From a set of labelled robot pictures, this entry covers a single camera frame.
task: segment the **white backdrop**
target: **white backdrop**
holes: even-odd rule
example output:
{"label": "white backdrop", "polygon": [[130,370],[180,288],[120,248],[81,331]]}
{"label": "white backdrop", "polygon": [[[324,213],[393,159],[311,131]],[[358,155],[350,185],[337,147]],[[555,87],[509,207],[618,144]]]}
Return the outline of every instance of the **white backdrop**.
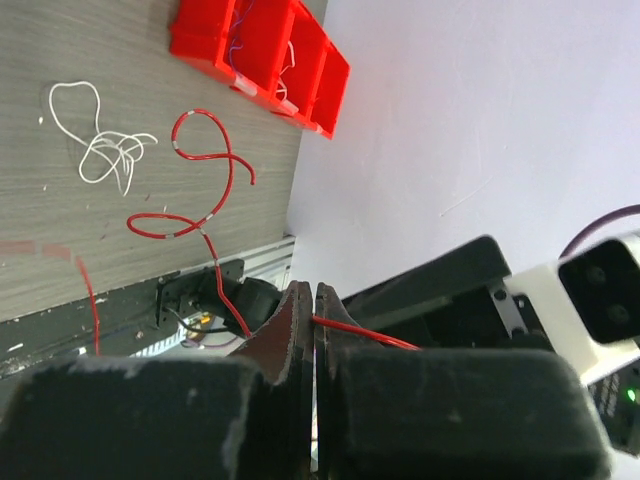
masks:
{"label": "white backdrop", "polygon": [[639,2],[330,0],[325,28],[352,73],[303,137],[294,278],[345,296],[485,233],[519,271],[640,203]]}

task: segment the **red container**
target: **red container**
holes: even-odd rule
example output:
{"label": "red container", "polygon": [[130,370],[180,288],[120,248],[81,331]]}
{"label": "red container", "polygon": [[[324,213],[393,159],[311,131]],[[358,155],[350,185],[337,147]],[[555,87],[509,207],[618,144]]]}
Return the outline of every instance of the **red container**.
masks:
{"label": "red container", "polygon": [[349,64],[300,0],[182,0],[171,33],[173,55],[333,137]]}

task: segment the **white cable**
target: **white cable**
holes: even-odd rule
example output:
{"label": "white cable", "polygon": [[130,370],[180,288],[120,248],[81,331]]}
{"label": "white cable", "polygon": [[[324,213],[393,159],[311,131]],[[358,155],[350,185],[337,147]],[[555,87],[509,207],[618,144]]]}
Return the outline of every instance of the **white cable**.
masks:
{"label": "white cable", "polygon": [[289,93],[289,91],[287,90],[287,86],[282,81],[282,74],[286,72],[288,69],[296,66],[296,55],[295,55],[295,52],[293,51],[293,43],[291,43],[291,41],[289,41],[288,43],[289,43],[289,52],[291,53],[291,63],[286,67],[284,67],[280,72],[280,78],[278,79],[278,87],[280,88],[276,90],[276,95],[278,93],[284,93],[284,97],[282,97],[282,99],[280,100],[281,102],[284,102],[287,99],[287,94]]}
{"label": "white cable", "polygon": [[[87,143],[82,140],[80,137],[74,135],[69,130],[67,130],[58,120],[58,116],[53,108],[53,92],[56,91],[57,88],[73,88],[85,86],[89,87],[93,90],[93,93],[96,96],[96,116],[94,120],[94,128],[96,130],[96,135],[93,139]],[[137,162],[142,160],[144,156],[144,146],[158,144],[158,139],[149,133],[136,133],[134,135],[127,135],[125,133],[114,132],[113,130],[106,130],[104,132],[100,131],[99,117],[100,117],[100,95],[98,94],[98,90],[96,87],[86,81],[82,82],[74,82],[74,83],[56,83],[51,90],[49,91],[49,109],[51,110],[51,116],[53,117],[53,121],[56,122],[56,125],[62,132],[79,143],[80,145],[86,147],[84,155],[82,155],[82,159],[80,160],[80,164],[78,165],[78,175],[80,178],[90,184],[100,183],[105,178],[107,178],[111,173],[113,173],[116,177],[116,183],[118,184],[118,190],[120,190],[120,194],[125,197],[127,193],[129,193],[129,189],[131,188],[131,181],[133,180],[133,169]],[[146,138],[150,141],[142,141],[141,139]],[[127,141],[133,142],[133,145],[127,147],[125,143]],[[109,151],[117,152],[115,160],[111,159],[106,153]],[[107,169],[105,173],[103,173],[98,178],[90,179],[87,178],[84,174],[83,168],[85,162],[89,158],[89,154],[95,153],[102,157],[110,167]],[[120,173],[118,172],[118,166],[122,169],[122,174],[126,178],[126,187],[123,190],[122,184],[120,182]]]}

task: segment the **purple wire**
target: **purple wire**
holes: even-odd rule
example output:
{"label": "purple wire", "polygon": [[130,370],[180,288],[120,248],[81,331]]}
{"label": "purple wire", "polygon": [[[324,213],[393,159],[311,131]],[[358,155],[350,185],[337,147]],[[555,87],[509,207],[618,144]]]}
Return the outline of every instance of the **purple wire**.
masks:
{"label": "purple wire", "polygon": [[244,22],[244,19],[247,18],[247,14],[251,11],[251,8],[253,8],[253,4],[255,3],[255,0],[251,0],[251,3],[249,4],[249,6],[247,7],[247,9],[244,12],[244,15],[242,16],[242,18],[240,18],[240,13],[237,10],[234,10],[233,13],[238,17],[238,20],[236,20],[236,22],[231,25],[231,27],[229,28],[229,33],[233,32],[234,30],[236,31],[236,35],[235,37],[233,37],[233,40],[231,40],[231,46],[229,47],[229,65],[231,65],[231,68],[233,69],[233,72],[237,75],[238,74],[238,69],[236,68],[235,64],[233,63],[233,55],[232,53],[236,50],[242,50],[244,48],[244,42],[240,43],[240,45],[236,45],[236,42],[238,40],[238,33],[237,33],[237,27],[240,26],[240,24],[242,24],[242,22]]}
{"label": "purple wire", "polygon": [[587,237],[594,234],[605,225],[625,217],[631,217],[632,215],[640,215],[640,205],[629,205],[628,207],[619,208],[618,210],[614,210],[613,212],[607,213],[606,215],[594,220],[584,227],[580,233],[578,233],[573,240],[569,242],[560,254],[560,258],[571,255],[578,245],[580,245]]}
{"label": "purple wire", "polygon": [[181,344],[183,347],[185,348],[200,348],[200,347],[204,347],[204,348],[211,348],[211,349],[215,349],[215,348],[224,348],[224,347],[228,347],[229,345],[231,345],[233,342],[235,342],[238,338],[240,337],[233,337],[231,340],[229,340],[228,342],[225,343],[220,343],[218,345],[207,345],[204,343],[198,343],[198,342],[194,342],[193,340],[189,339],[189,338],[185,338]]}

